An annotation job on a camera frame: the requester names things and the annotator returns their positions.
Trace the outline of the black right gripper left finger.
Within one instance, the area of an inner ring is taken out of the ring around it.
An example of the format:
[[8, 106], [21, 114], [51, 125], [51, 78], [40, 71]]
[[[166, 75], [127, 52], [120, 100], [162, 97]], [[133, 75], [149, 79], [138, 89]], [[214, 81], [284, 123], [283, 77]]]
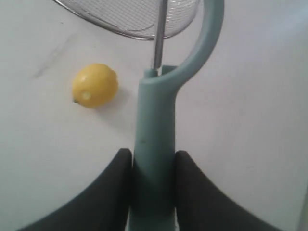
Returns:
[[23, 231], [123, 231], [130, 205], [132, 154], [116, 153], [105, 170], [78, 196]]

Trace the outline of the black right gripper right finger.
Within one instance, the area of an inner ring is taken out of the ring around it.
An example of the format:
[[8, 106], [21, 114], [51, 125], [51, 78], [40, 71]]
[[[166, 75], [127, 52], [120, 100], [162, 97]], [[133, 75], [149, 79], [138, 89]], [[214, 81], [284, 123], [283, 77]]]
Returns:
[[186, 151], [175, 153], [175, 208], [181, 231], [277, 231], [224, 194]]

